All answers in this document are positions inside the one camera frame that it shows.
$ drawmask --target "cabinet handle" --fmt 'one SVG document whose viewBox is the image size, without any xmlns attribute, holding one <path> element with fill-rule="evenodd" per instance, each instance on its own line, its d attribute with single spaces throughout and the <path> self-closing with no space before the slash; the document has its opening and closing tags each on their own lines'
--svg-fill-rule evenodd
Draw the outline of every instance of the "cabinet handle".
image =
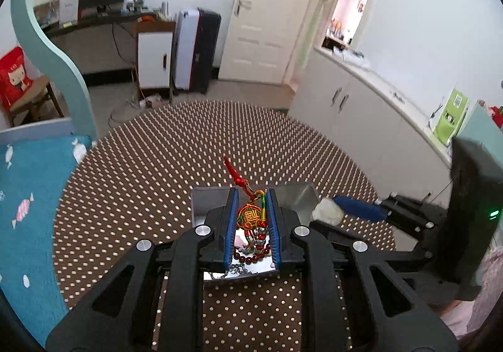
<svg viewBox="0 0 503 352">
<path fill-rule="evenodd" d="M 332 105 L 335 104 L 335 99 L 337 98 L 337 96 L 342 92 L 343 88 L 342 87 L 339 87 L 339 89 L 335 92 L 334 96 L 332 97 Z"/>
<path fill-rule="evenodd" d="M 349 94 L 344 95 L 343 100 L 340 102 L 340 105 L 339 105 L 339 112 L 341 112 L 343 110 L 344 104 L 346 103 L 348 98 L 349 98 Z"/>
</svg>

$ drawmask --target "brown dotted mat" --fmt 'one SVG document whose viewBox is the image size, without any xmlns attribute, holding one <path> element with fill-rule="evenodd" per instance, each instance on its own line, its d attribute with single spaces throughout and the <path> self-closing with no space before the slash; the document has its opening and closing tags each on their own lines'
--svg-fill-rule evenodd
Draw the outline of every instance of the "brown dotted mat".
<svg viewBox="0 0 503 352">
<path fill-rule="evenodd" d="M 251 184 L 311 181 L 320 197 L 377 197 L 343 151 L 283 113 L 208 101 L 146 112 L 109 132 L 64 189 L 54 224 L 54 268 L 66 304 L 73 307 L 137 240 L 161 243 L 192 228 L 191 189 L 231 184 L 223 155 Z M 378 248 L 394 249 L 384 222 L 346 216 L 342 226 Z M 300 273 L 281 274 L 207 286 L 205 350 L 299 351 L 301 279 Z"/>
</svg>

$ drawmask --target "blue blanket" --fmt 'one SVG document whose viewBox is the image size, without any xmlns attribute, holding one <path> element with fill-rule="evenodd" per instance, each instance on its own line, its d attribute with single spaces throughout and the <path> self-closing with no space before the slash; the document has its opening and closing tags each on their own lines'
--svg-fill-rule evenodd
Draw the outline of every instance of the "blue blanket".
<svg viewBox="0 0 503 352">
<path fill-rule="evenodd" d="M 76 136 L 0 145 L 0 287 L 41 345 L 67 313 L 52 261 L 54 217 L 90 147 L 88 137 Z"/>
</svg>

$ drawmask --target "white kitchen counter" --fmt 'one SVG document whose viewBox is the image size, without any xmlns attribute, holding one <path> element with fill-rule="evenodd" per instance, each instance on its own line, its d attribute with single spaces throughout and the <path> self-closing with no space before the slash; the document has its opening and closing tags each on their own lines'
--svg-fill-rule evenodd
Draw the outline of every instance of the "white kitchen counter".
<svg viewBox="0 0 503 352">
<path fill-rule="evenodd" d="M 314 51 L 333 61 L 376 94 L 379 94 L 390 107 L 399 113 L 424 138 L 445 165 L 447 167 L 451 166 L 449 150 L 433 135 L 431 129 L 428 127 L 428 117 L 412 102 L 407 100 L 400 91 L 372 70 L 366 70 L 344 61 L 340 54 L 333 53 L 322 47 L 315 47 Z"/>
</svg>

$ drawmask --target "red tassel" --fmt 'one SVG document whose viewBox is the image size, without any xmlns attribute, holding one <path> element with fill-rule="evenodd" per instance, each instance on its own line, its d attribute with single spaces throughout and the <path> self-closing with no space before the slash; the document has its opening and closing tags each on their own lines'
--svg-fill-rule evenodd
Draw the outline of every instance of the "red tassel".
<svg viewBox="0 0 503 352">
<path fill-rule="evenodd" d="M 230 175 L 232 176 L 232 179 L 234 179 L 234 183 L 240 187 L 245 187 L 246 186 L 246 180 L 244 180 L 240 174 L 238 174 L 235 169 L 232 167 L 230 164 L 229 160 L 224 156 L 223 161 L 225 163 L 225 166 L 227 166 L 227 170 L 229 171 Z"/>
</svg>

